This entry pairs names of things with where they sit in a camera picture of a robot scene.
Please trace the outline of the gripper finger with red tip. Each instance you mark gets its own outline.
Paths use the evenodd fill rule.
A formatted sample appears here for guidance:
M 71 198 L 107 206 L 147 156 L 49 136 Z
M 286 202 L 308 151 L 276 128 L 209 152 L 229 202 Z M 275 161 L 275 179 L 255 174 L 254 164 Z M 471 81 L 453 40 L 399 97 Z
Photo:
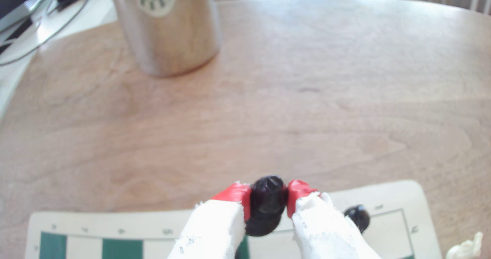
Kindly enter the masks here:
M 235 258 L 250 218 L 251 187 L 236 181 L 196 205 L 168 258 Z
M 302 258 L 381 258 L 328 193 L 298 179 L 287 188 L 287 215 Z

